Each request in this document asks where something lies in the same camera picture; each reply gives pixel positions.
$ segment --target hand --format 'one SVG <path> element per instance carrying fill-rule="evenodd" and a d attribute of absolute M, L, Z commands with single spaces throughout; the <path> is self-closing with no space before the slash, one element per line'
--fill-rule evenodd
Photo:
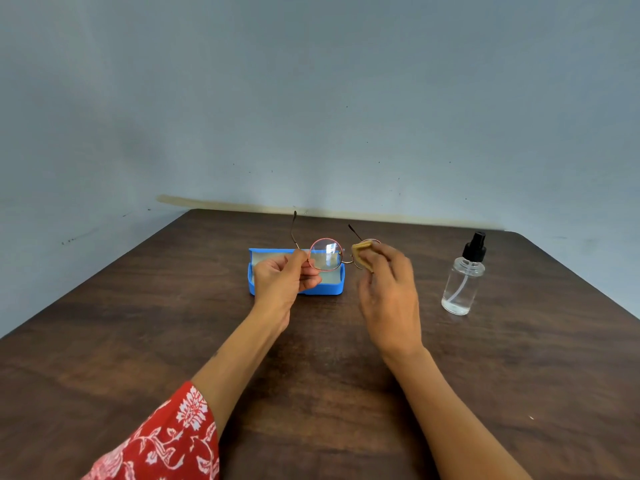
<path fill-rule="evenodd" d="M 289 311 L 298 293 L 322 281 L 320 271 L 307 257 L 307 252 L 296 250 L 293 254 L 265 259 L 253 267 L 254 308 L 281 319 L 281 331 L 289 324 Z"/>
<path fill-rule="evenodd" d="M 360 310 L 371 341 L 386 362 L 420 354 L 424 347 L 411 261 L 400 251 L 377 242 L 360 256 L 374 271 L 366 271 L 358 286 Z"/>

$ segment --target clear plastic spray bottle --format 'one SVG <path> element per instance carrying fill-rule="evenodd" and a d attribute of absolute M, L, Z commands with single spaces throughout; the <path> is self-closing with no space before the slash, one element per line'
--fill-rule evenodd
<path fill-rule="evenodd" d="M 462 257 L 453 261 L 449 280 L 444 288 L 442 306 L 454 315 L 466 315 L 478 291 L 480 277 L 484 274 L 484 232 L 476 232 L 465 246 Z"/>

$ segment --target left hand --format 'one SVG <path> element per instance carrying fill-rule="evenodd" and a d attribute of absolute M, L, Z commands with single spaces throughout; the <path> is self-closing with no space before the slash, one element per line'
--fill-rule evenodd
<path fill-rule="evenodd" d="M 289 324 L 289 311 L 298 293 L 322 281 L 320 271 L 307 258 L 306 251 L 295 250 L 253 266 L 254 307 L 281 319 L 283 330 Z"/>

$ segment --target eyeglasses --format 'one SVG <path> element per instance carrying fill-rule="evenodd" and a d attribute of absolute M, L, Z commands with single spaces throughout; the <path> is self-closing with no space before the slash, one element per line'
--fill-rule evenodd
<path fill-rule="evenodd" d="M 293 212 L 293 221 L 291 222 L 291 238 L 293 239 L 293 243 L 296 245 L 298 249 L 300 246 L 296 241 L 296 238 L 293 237 L 293 224 L 296 222 L 296 217 L 298 217 L 298 212 Z M 356 234 L 360 242 L 380 242 L 377 239 L 363 239 L 358 233 L 355 231 L 351 224 L 349 224 L 349 229 Z M 335 239 L 330 239 L 328 237 L 323 237 L 322 239 L 318 239 L 316 242 L 311 244 L 311 247 L 308 250 L 307 260 L 319 271 L 333 271 L 334 269 L 338 269 L 341 264 L 355 264 L 358 269 L 363 269 L 358 262 L 351 255 L 351 261 L 344 260 L 344 250 L 338 241 Z"/>

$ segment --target black spray nozzle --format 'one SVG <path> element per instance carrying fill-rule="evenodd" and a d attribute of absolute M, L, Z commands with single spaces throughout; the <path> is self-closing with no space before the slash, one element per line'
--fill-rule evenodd
<path fill-rule="evenodd" d="M 462 257 L 471 262 L 482 262 L 486 248 L 484 247 L 484 238 L 486 234 L 484 232 L 477 231 L 474 234 L 474 238 L 471 242 L 468 242 L 465 246 L 465 250 L 462 252 Z"/>

